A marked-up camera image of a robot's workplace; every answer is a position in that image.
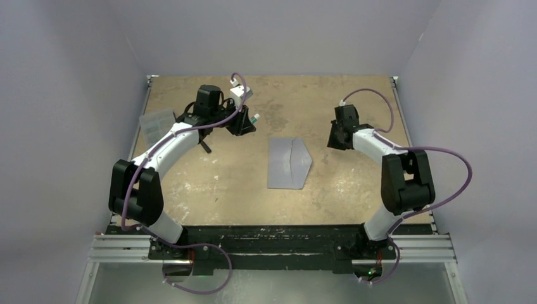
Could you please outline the green white glue stick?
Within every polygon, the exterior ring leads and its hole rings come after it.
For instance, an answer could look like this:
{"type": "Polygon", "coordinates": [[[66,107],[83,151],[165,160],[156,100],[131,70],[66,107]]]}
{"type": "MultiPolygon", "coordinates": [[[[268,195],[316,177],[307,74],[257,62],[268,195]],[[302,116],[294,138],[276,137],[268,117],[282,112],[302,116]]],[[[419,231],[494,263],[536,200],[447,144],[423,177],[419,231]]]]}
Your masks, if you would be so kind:
{"type": "Polygon", "coordinates": [[[253,115],[252,118],[250,119],[250,123],[251,123],[252,125],[256,124],[257,121],[259,120],[259,118],[260,118],[260,114],[257,113],[257,114],[255,114],[255,115],[253,115]]]}

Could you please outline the grey envelope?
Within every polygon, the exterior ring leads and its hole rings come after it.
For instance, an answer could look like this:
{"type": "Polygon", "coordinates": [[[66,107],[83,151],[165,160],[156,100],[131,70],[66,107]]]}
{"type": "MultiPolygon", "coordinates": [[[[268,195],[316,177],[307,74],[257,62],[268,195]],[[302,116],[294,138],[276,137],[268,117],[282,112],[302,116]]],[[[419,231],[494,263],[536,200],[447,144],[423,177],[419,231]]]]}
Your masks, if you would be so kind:
{"type": "Polygon", "coordinates": [[[313,160],[300,137],[269,139],[267,187],[303,189],[313,160]]]}

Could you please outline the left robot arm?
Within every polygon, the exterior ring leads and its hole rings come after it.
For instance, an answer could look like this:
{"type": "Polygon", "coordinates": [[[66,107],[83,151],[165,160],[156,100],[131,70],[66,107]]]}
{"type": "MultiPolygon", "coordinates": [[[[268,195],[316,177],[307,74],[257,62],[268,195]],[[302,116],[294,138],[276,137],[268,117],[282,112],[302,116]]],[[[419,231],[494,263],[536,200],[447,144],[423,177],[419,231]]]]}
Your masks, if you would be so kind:
{"type": "Polygon", "coordinates": [[[254,132],[246,106],[253,91],[232,81],[229,97],[215,85],[201,85],[196,99],[176,118],[171,129],[146,152],[131,161],[118,160],[112,168],[108,207],[165,241],[164,250],[174,259],[187,255],[189,242],[183,226],[164,211],[161,180],[190,149],[201,144],[215,128],[234,136],[254,132]]]}

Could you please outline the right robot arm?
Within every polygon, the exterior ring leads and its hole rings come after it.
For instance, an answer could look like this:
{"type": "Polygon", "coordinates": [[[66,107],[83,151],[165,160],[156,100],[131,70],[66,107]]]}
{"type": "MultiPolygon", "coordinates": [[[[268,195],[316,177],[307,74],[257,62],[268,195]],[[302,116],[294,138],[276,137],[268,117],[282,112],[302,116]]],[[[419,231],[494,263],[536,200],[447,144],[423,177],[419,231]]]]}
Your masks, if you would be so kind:
{"type": "Polygon", "coordinates": [[[361,124],[353,105],[334,108],[335,119],[327,146],[363,153],[381,166],[382,205],[364,223],[365,235],[355,241],[357,253],[365,258],[380,250],[393,226],[411,212],[421,211],[436,198],[428,155],[424,150],[409,151],[361,124]]]}

